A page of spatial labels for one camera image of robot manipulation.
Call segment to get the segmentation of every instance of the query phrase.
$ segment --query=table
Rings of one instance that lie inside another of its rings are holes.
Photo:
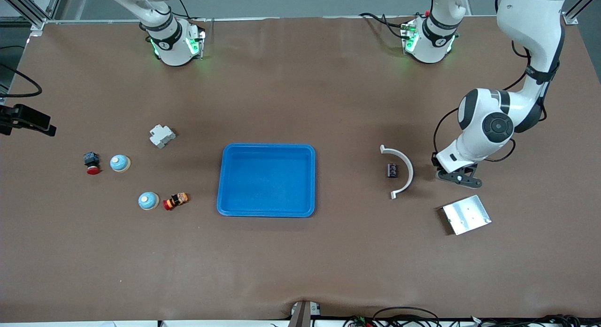
[[[434,65],[363,19],[206,27],[205,59],[180,68],[155,60],[135,24],[47,25],[32,39],[20,69],[44,92],[8,102],[48,113],[58,131],[0,139],[0,320],[277,319],[301,299],[322,314],[599,315],[601,86],[577,29],[549,119],[517,134],[508,160],[481,164],[474,191],[434,179],[432,134],[472,88],[523,72],[494,18],[466,18]],[[460,133],[452,118],[440,146]],[[165,149],[148,140],[157,124],[178,134]],[[217,213],[221,152],[234,142],[313,145],[313,216]],[[396,200],[404,169],[385,178],[381,144],[415,165]],[[104,172],[86,175],[88,151]],[[111,171],[114,154],[131,168]],[[191,201],[147,212],[147,190]],[[473,194],[492,224],[450,235],[437,208]]]

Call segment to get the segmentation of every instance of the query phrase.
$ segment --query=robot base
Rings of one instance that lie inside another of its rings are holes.
[[[182,66],[194,58],[202,59],[204,55],[204,29],[198,28],[184,19],[176,19],[182,26],[183,35],[171,50],[164,50],[152,41],[154,54],[168,66]]]
[[[447,42],[448,45],[434,47],[432,42],[419,32],[419,30],[422,30],[422,25],[425,20],[425,18],[418,16],[412,21],[401,25],[401,35],[408,37],[408,40],[402,40],[403,51],[406,55],[412,56],[418,62],[425,64],[440,62],[440,60],[451,51],[455,36]]]

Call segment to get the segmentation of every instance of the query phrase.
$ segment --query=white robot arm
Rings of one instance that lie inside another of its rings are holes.
[[[185,19],[174,17],[168,0],[114,0],[140,19],[150,35],[154,53],[169,66],[202,58],[205,33]]]
[[[532,54],[524,87],[519,92],[479,88],[466,94],[457,115],[463,133],[433,154],[439,179],[479,188],[482,182],[473,176],[477,163],[502,148],[514,132],[524,132],[539,122],[545,94],[559,67],[564,1],[500,1],[499,28]]]
[[[457,27],[465,16],[461,0],[432,0],[430,14],[419,15],[401,32],[405,53],[423,63],[436,63],[451,50]]]

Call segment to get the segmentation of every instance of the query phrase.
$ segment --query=metal plate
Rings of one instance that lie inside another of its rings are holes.
[[[472,231],[472,229],[491,222],[478,195],[445,205],[442,210],[456,235]]]

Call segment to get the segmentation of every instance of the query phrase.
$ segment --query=plastic tray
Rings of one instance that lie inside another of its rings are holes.
[[[306,144],[228,145],[217,210],[226,216],[310,216],[315,210],[315,150]]]

